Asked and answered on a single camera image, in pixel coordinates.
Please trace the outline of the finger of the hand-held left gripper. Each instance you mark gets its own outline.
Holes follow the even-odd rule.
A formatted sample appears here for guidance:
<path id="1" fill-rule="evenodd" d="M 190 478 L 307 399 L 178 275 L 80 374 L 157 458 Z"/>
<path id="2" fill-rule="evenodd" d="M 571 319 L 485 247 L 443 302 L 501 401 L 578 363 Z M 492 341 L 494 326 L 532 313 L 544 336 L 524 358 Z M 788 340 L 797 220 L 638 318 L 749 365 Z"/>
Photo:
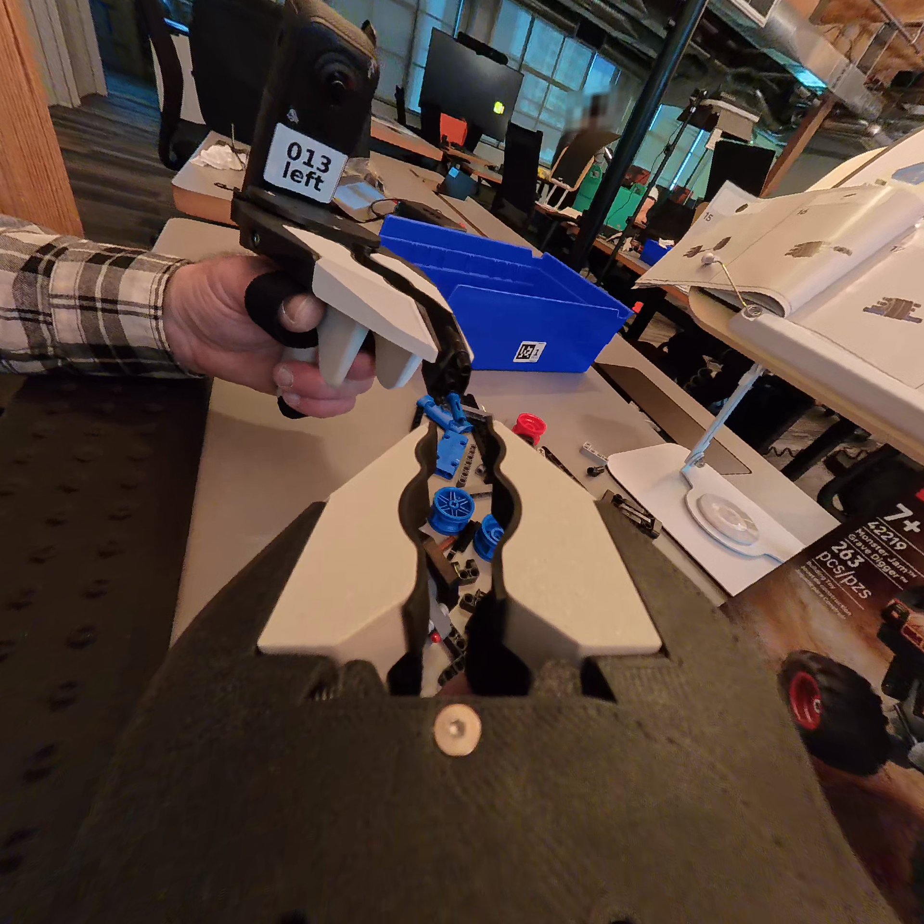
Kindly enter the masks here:
<path id="1" fill-rule="evenodd" d="M 414 266 L 392 251 L 378 251 L 377 261 L 380 265 L 387 267 L 390 271 L 400 273 L 402 277 L 409 282 L 409 284 L 415 287 L 416 291 L 425 293 L 432 301 L 439 304 L 441 308 L 448 313 L 453 321 L 453 324 L 455 325 L 456 332 L 461 338 L 461 343 L 465 346 L 466 350 L 468 350 L 469 358 L 473 360 L 473 348 L 463 333 L 456 314 L 452 310 L 452 307 L 450 306 L 446 297 L 439 290 L 436 284 L 433 283 L 433 281 L 427 276 L 427 274 L 419 267 Z"/>
<path id="2" fill-rule="evenodd" d="M 310 291 L 330 308 L 421 359 L 438 348 L 416 301 L 363 265 L 344 244 L 294 225 L 283 230 L 314 258 Z"/>

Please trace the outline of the black rubber tire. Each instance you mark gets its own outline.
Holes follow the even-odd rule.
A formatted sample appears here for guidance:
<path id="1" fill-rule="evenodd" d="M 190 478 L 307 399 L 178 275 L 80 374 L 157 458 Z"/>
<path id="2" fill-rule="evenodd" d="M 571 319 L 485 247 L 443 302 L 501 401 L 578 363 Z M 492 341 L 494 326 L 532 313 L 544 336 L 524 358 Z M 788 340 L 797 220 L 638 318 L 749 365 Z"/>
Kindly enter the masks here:
<path id="1" fill-rule="evenodd" d="M 422 362 L 422 379 L 426 393 L 437 403 L 449 396 L 463 397 L 468 392 L 472 356 L 465 345 L 440 352 L 433 362 Z"/>

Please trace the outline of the grey desk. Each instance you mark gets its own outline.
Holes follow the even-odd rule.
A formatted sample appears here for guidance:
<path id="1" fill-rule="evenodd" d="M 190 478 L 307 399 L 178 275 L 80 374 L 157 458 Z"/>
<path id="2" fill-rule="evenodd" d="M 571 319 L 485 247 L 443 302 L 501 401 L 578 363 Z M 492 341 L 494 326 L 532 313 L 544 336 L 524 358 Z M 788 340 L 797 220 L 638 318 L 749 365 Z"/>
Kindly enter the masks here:
<path id="1" fill-rule="evenodd" d="M 227 226 L 173 218 L 154 250 L 190 260 L 242 253 L 237 232 Z M 634 347 L 618 337 L 603 361 L 637 368 L 655 390 L 696 421 L 696 439 L 711 415 Z M 521 412 L 547 424 L 542 443 L 598 498 L 615 488 L 608 476 L 589 478 L 589 443 L 605 454 L 658 445 L 661 437 L 597 371 L 582 374 L 475 372 L 472 391 L 479 404 L 507 426 Z M 191 519 L 171 642 L 176 642 L 202 608 L 285 526 L 311 503 L 325 500 L 384 451 L 408 435 L 414 402 L 422 394 L 417 375 L 401 390 L 374 384 L 348 414 L 330 420 L 291 421 L 272 398 L 243 386 L 217 381 L 207 415 L 199 479 Z M 746 473 L 733 483 L 803 544 L 812 544 L 837 525 L 769 462 L 722 428 L 718 442 Z"/>

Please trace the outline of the black power adapter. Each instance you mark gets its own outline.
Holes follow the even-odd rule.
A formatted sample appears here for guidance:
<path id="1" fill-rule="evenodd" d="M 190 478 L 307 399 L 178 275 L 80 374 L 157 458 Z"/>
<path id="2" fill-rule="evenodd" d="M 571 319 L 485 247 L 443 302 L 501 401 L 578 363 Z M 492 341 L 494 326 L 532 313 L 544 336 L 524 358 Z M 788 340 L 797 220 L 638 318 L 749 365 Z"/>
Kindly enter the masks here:
<path id="1" fill-rule="evenodd" d="M 427 225 L 435 225 L 454 230 L 465 230 L 464 224 L 456 222 L 439 210 L 421 202 L 412 202 L 408 200 L 396 201 L 396 206 L 391 216 L 405 218 Z"/>

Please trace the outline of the small grey tablet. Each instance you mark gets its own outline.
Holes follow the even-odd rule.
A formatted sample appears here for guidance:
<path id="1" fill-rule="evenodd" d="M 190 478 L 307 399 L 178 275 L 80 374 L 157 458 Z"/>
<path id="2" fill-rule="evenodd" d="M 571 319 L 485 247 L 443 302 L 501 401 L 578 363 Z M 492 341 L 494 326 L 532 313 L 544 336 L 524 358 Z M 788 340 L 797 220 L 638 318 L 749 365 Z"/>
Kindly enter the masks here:
<path id="1" fill-rule="evenodd" d="M 398 201 L 387 197 L 369 182 L 342 182 L 338 185 L 332 204 L 344 215 L 360 224 L 381 221 L 392 214 Z"/>

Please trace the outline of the thin black beam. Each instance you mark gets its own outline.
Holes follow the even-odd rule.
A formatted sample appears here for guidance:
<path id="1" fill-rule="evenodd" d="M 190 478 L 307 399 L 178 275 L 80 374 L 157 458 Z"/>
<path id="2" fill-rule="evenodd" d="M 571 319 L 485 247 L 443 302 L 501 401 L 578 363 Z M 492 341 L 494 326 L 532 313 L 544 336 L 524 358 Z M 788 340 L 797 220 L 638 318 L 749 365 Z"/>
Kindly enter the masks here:
<path id="1" fill-rule="evenodd" d="M 569 479 L 576 482 L 579 486 L 583 487 L 581 480 L 574 475 L 574 473 L 567 467 L 565 464 L 550 450 L 547 446 L 540 445 L 537 448 L 537 452 L 542 455 L 546 460 L 553 464 L 558 470 L 562 471 Z"/>

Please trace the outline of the blue curved panel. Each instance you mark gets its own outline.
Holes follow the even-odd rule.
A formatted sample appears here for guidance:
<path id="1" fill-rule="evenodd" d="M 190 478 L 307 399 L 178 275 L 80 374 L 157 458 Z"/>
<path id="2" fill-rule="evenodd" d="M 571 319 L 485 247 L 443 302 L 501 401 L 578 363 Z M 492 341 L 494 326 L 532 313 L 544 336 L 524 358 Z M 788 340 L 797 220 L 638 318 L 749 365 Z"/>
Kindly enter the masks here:
<path id="1" fill-rule="evenodd" d="M 429 395 L 424 396 L 418 399 L 416 408 L 420 412 L 420 417 L 426 417 L 431 422 L 436 423 L 446 433 L 468 434 L 472 432 L 472 424 L 462 409 L 460 398 L 457 394 L 450 394 L 445 406 L 438 404 Z"/>

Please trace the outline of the blue bin with square tag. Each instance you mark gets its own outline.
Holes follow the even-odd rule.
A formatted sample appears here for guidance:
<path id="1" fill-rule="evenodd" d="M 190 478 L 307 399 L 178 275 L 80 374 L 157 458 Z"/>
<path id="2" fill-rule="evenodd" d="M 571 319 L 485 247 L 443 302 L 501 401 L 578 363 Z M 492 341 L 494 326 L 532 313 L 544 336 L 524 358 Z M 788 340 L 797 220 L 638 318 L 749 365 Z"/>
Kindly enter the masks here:
<path id="1" fill-rule="evenodd" d="M 395 216 L 379 236 L 442 293 L 477 371 L 584 373 L 631 313 L 547 253 Z"/>

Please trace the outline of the black monitor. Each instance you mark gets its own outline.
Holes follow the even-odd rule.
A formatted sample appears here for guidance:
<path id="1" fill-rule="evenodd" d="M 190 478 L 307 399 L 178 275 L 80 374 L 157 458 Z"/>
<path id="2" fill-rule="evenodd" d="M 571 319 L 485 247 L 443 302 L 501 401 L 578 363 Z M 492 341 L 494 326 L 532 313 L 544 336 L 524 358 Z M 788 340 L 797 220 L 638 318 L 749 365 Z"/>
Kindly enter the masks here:
<path id="1" fill-rule="evenodd" d="M 718 141 L 712 153 L 703 200 L 711 202 L 726 182 L 759 197 L 775 159 L 776 152 L 772 149 L 739 141 Z"/>
<path id="2" fill-rule="evenodd" d="M 433 29 L 419 97 L 422 124 L 449 116 L 504 141 L 524 75 Z"/>

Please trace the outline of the tall black chair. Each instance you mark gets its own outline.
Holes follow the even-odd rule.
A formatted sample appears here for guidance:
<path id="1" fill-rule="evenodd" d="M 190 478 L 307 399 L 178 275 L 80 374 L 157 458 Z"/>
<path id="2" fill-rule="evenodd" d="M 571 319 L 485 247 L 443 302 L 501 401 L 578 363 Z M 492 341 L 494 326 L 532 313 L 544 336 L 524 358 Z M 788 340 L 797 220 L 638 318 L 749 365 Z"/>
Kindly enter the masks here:
<path id="1" fill-rule="evenodd" d="M 494 211 L 511 206 L 526 218 L 531 217 L 537 199 L 542 144 L 541 131 L 509 123 L 504 138 L 502 180 L 492 203 Z"/>

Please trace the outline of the green screen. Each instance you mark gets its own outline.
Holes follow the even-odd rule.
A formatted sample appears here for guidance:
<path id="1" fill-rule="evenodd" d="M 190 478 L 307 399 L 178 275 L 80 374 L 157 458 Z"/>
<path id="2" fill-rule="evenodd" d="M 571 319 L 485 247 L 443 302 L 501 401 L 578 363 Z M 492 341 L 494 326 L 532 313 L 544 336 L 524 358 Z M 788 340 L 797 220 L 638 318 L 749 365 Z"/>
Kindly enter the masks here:
<path id="1" fill-rule="evenodd" d="M 585 175 L 573 203 L 573 207 L 584 213 L 592 204 L 593 198 L 603 180 L 605 165 L 594 164 Z M 604 227 L 610 227 L 615 232 L 624 229 L 628 219 L 635 214 L 645 193 L 647 182 L 631 182 L 628 186 L 621 186 L 610 206 L 604 221 Z"/>

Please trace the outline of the wooden background table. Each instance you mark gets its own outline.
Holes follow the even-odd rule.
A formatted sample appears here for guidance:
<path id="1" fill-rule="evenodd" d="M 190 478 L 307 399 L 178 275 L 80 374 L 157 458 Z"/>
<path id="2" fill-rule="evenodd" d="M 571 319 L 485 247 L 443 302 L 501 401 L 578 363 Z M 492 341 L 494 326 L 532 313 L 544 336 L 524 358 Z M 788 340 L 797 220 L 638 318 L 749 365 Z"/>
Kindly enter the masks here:
<path id="1" fill-rule="evenodd" d="M 601 283 L 604 282 L 616 264 L 623 270 L 630 272 L 637 279 L 652 268 L 641 259 L 640 254 L 631 250 L 618 249 L 615 244 L 605 238 L 597 237 L 593 242 L 593 248 L 605 256 L 604 266 L 598 274 L 598 281 Z M 689 309 L 688 290 L 669 283 L 661 284 L 659 287 L 672 304 L 682 309 Z"/>

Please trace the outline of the black frame piece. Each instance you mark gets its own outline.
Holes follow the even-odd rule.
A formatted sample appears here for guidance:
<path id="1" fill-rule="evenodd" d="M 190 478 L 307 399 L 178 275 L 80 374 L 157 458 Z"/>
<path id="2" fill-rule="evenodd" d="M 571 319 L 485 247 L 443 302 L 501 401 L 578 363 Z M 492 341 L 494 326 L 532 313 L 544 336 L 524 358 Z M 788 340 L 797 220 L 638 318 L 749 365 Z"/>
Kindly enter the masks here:
<path id="1" fill-rule="evenodd" d="M 604 492 L 602 500 L 617 509 L 641 533 L 650 539 L 657 539 L 661 535 L 662 522 L 631 498 L 621 493 L 607 490 Z"/>

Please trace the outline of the black studded base plate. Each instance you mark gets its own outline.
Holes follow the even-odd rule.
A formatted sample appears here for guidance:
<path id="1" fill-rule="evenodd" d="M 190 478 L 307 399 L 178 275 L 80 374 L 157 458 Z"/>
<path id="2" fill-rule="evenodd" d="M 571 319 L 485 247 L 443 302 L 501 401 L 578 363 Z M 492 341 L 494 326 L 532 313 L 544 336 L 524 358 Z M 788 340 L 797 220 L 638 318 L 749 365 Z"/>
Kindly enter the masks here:
<path id="1" fill-rule="evenodd" d="M 30 379 L 2 415 L 2 922 L 289 922 L 260 742 L 310 674 L 233 591 L 168 653 L 210 388 Z"/>

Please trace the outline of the silver air duct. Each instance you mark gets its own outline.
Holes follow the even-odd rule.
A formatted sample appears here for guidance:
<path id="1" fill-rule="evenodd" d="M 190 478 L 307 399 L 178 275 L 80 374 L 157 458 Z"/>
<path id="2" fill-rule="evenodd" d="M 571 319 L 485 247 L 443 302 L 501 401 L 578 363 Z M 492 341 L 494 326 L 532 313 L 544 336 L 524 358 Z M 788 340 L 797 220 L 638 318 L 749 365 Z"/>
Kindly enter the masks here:
<path id="1" fill-rule="evenodd" d="M 829 91 L 855 115 L 869 121 L 882 115 L 883 99 L 868 87 L 867 75 L 823 37 L 795 2 L 774 2 L 749 40 L 807 87 Z"/>

